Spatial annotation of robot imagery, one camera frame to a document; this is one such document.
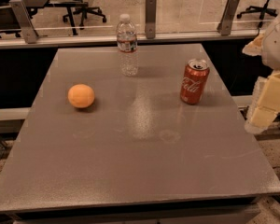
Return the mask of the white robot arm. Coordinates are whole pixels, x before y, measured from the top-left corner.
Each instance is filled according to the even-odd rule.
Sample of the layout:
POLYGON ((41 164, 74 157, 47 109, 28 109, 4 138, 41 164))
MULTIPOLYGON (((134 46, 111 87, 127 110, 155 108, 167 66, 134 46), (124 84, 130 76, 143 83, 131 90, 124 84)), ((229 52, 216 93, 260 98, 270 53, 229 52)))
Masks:
POLYGON ((243 53, 259 55, 273 70, 267 78, 258 77, 246 114, 245 129, 258 134, 267 130, 280 113, 280 12, 263 34, 245 45, 243 53))

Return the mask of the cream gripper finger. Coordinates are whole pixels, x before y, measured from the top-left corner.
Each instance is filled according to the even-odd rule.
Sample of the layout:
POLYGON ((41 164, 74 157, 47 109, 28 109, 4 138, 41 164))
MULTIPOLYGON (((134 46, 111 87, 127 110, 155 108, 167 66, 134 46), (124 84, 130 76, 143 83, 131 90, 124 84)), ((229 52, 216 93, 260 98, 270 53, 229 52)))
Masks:
POLYGON ((258 35, 242 49, 242 53, 248 56, 260 56, 262 53, 262 41, 264 34, 258 35))
POLYGON ((262 133, 280 113, 280 71, 273 71, 267 78, 258 77, 248 108, 245 130, 262 133))

